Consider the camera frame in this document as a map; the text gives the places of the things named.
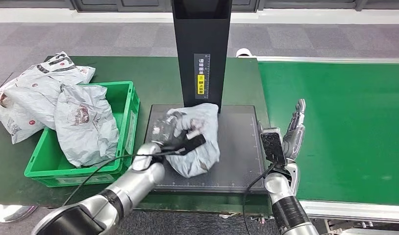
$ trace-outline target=green plastic crate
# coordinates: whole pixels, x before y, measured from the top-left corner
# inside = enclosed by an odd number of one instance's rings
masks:
[[[136,123],[140,100],[133,82],[92,83],[107,88],[106,99],[110,103],[119,129],[116,157],[133,153]],[[130,166],[131,157],[117,159],[103,167],[87,183],[104,184],[117,180]],[[47,187],[74,186],[82,183],[96,167],[76,168],[62,152],[56,132],[45,128],[32,157],[25,169],[25,176]]]

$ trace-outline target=plastic package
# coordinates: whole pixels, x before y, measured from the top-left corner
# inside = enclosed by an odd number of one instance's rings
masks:
[[[4,93],[45,126],[55,130],[53,114],[60,87],[88,83],[94,72],[92,67],[75,66],[68,55],[61,52],[27,69]]]
[[[211,167],[220,161],[220,149],[217,143],[218,106],[204,103],[194,107],[171,109],[168,115],[179,112],[174,137],[179,137],[183,130],[198,130],[204,135],[205,144],[189,152],[185,156],[171,155],[166,159],[171,166],[185,178],[207,173]]]
[[[4,91],[13,86],[16,79],[6,83],[0,88],[0,121],[12,138],[12,144],[19,143],[39,130],[45,125],[13,100],[8,98]]]
[[[102,86],[66,85],[55,108],[58,142],[76,167],[116,156],[119,130]]]

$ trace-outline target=robotic arm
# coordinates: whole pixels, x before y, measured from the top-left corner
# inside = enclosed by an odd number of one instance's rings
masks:
[[[305,100],[300,99],[283,142],[277,128],[267,129],[260,135],[267,159],[274,163],[273,170],[265,178],[265,188],[272,200],[272,212],[281,235],[318,235],[296,198],[299,168],[295,160],[305,132],[305,107]]]
[[[33,235],[104,235],[131,212],[165,177],[162,151],[186,155],[206,140],[197,131],[172,138],[175,116],[155,123],[154,142],[143,144],[128,171],[99,194],[81,202],[60,207],[45,216]]]
[[[145,143],[137,154],[155,154],[160,151],[157,143]],[[148,158],[151,157],[139,156],[138,160],[147,162]],[[49,213],[36,225],[32,234],[108,234],[164,177],[165,169],[161,163],[153,163],[139,170],[132,165],[123,176],[98,195]]]

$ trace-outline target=black rubber band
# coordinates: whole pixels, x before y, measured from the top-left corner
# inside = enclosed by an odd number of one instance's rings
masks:
[[[273,204],[272,210],[280,234],[299,224],[310,222],[295,196],[280,199]]]
[[[99,193],[99,195],[105,197],[109,201],[109,203],[114,206],[114,208],[116,208],[117,213],[119,213],[119,219],[123,219],[123,204],[117,194],[109,189],[105,189],[101,193]]]

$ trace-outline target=black cable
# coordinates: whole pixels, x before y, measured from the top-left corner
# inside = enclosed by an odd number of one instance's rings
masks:
[[[91,173],[91,175],[89,175],[79,186],[77,186],[77,188],[70,194],[70,196],[65,200],[65,202],[62,204],[62,206],[65,206],[70,200],[71,198],[74,196],[74,194],[81,188],[83,187],[83,185],[91,178],[93,177],[99,170],[101,170],[103,167],[105,167],[106,165],[108,165],[109,163],[117,160],[117,159],[121,159],[121,158],[127,158],[127,157],[135,157],[135,156],[165,156],[165,155],[171,155],[171,154],[175,154],[175,151],[170,151],[170,152],[164,152],[164,153],[154,153],[154,154],[130,154],[130,155],[125,155],[122,157],[118,157],[118,158],[113,158],[110,160],[106,160],[107,162],[104,163],[103,165],[99,166],[93,173]]]
[[[259,175],[259,177],[257,177],[255,180],[253,180],[253,182],[251,182],[249,184],[249,186],[247,187],[246,191],[244,192],[244,195],[243,195],[243,220],[244,220],[244,225],[246,226],[246,230],[247,230],[247,234],[248,235],[250,235],[250,232],[249,232],[249,228],[247,227],[246,210],[245,210],[247,194],[249,193],[250,188],[253,187],[253,185],[256,184],[257,181],[259,181],[261,178],[265,177],[271,170],[273,170],[273,168],[274,168],[274,164],[271,164],[269,166],[269,168],[267,168],[267,170],[265,170],[265,172],[263,172],[261,175]]]

